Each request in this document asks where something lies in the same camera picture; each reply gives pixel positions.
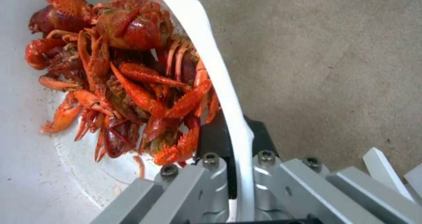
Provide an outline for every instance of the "white plastic bowl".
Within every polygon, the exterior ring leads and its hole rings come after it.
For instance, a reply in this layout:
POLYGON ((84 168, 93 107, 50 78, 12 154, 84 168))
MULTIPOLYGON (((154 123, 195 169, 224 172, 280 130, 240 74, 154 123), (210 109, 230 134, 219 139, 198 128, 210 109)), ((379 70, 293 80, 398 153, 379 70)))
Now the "white plastic bowl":
MULTIPOLYGON (((97 3, 108 0, 87 1, 97 3)), ((171 9, 176 28, 182 29, 183 26, 205 63, 233 144, 240 201, 238 220, 252 220, 250 157, 253 134, 243 119, 205 11, 197 0, 153 1, 171 9)), ((77 124, 57 135, 39 134, 41 125, 52 119, 63 98, 62 93, 52 92, 38 84, 38 77, 45 72, 33 70, 24 60, 26 45, 30 40, 41 37, 40 34, 32 35, 28 30, 29 18, 45 7, 46 2, 0 0, 0 6, 0 58, 3 61, 0 80, 3 98, 0 107, 3 147, 0 153, 0 220, 2 223, 89 222, 101 207, 110 203, 137 177, 137 165, 131 155, 106 158, 96 164, 96 135, 89 134, 75 143, 77 124)), ((157 171, 157 167, 150 165, 146 177, 153 177, 157 171)))

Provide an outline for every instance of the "red crayfish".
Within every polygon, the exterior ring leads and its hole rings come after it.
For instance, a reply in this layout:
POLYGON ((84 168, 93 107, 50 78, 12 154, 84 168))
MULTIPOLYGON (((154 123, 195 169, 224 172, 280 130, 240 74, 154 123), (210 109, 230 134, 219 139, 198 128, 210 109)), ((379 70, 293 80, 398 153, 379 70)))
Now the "red crayfish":
MULTIPOLYGON (((169 12, 148 0, 45 1, 29 23, 43 37, 30 42, 25 59, 47 69, 43 86, 67 95, 42 132, 64 131, 81 113, 75 141, 99 131, 97 162, 132 150, 149 153, 158 165, 191 158, 203 111, 209 123, 220 107, 190 39, 173 34, 169 12)), ((142 160, 134 159, 143 174, 142 160)))

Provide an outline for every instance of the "concrete floor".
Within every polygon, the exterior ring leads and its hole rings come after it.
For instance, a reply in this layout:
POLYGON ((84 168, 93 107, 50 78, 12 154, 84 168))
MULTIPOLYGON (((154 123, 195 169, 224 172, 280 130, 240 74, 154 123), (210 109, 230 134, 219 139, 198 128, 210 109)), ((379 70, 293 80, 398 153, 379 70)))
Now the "concrete floor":
POLYGON ((283 159, 331 170, 371 147, 422 162, 422 0, 200 0, 242 108, 283 159))

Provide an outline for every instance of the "silver metal part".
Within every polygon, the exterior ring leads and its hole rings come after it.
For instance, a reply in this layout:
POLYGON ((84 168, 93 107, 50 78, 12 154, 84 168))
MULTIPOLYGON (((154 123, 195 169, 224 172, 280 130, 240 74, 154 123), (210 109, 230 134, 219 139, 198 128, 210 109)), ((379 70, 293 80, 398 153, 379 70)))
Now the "silver metal part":
POLYGON ((216 154, 209 158, 214 161, 188 165, 168 182, 166 192, 140 223, 226 221, 229 215, 226 162, 216 154))
MULTIPOLYGON (((262 161, 264 161, 264 166, 266 166, 268 169, 270 169, 268 167, 269 164, 265 163, 265 161, 270 160, 270 164, 272 163, 272 165, 270 165, 271 167, 276 167, 277 165, 281 164, 280 159, 276 159, 275 154, 271 151, 259 152, 257 160, 258 163, 261 160, 261 163, 258 165, 262 165, 262 161)), ((274 194, 265 186, 265 184, 261 182, 265 179, 262 179, 258 176, 260 176, 260 173, 254 172, 255 220, 271 221, 286 219, 287 215, 282 211, 284 210, 283 206, 277 201, 274 194)))
POLYGON ((217 221, 216 218, 218 218, 219 222, 224 222, 229 217, 227 165, 217 154, 214 153, 211 157, 207 157, 207 154, 196 164, 198 167, 207 167, 207 169, 209 169, 209 164, 213 164, 212 169, 210 169, 211 180, 208 183, 212 192, 212 200, 207 206, 205 214, 202 217, 202 222, 217 221), (214 161, 210 163, 208 162, 209 159, 213 159, 214 161))
POLYGON ((198 223, 212 198, 210 177, 203 167, 186 166, 140 223, 198 223))
POLYGON ((179 173, 179 169, 175 164, 165 165, 161 167, 160 175, 163 179, 174 178, 179 173))
POLYGON ((175 164, 161 167, 160 172, 155 176, 154 181, 161 184, 164 190, 168 188, 170 183, 177 177, 179 168, 175 164))
POLYGON ((138 223, 162 193, 161 185, 135 179, 91 224, 138 223))
POLYGON ((302 160, 302 162, 316 173, 321 172, 322 164, 318 158, 313 156, 307 156, 302 160))
POLYGON ((268 188, 289 216, 312 214, 323 223, 382 223, 302 161, 281 163, 276 157, 270 166, 260 161, 259 155, 253 159, 255 183, 268 188))
POLYGON ((214 152, 208 152, 206 153, 200 162, 202 162, 203 166, 207 169, 213 169, 218 167, 219 165, 219 157, 214 152))
POLYGON ((385 223, 421 223, 422 208, 399 193, 349 167, 327 180, 385 223))
POLYGON ((258 161, 261 165, 271 166, 276 161, 276 155, 270 150, 261 150, 258 152, 258 161))

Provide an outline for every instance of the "screw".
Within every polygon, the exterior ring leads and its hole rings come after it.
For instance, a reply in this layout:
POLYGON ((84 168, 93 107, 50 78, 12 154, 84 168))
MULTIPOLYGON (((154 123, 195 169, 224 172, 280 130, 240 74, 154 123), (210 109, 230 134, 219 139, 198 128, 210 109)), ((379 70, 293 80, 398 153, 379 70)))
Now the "screw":
POLYGON ((167 181, 174 179, 178 173, 179 169, 175 164, 165 165, 160 170, 161 177, 167 181))
POLYGON ((258 162, 265 166, 274 165, 276 163, 276 155, 270 150, 261 150, 258 152, 258 162))
POLYGON ((217 153, 208 152, 202 157, 202 164, 205 168, 211 169, 218 166, 219 160, 217 153))
POLYGON ((322 165, 318 158, 312 156, 306 156, 302 163, 305 164, 307 167, 311 168, 316 173, 321 171, 322 165))

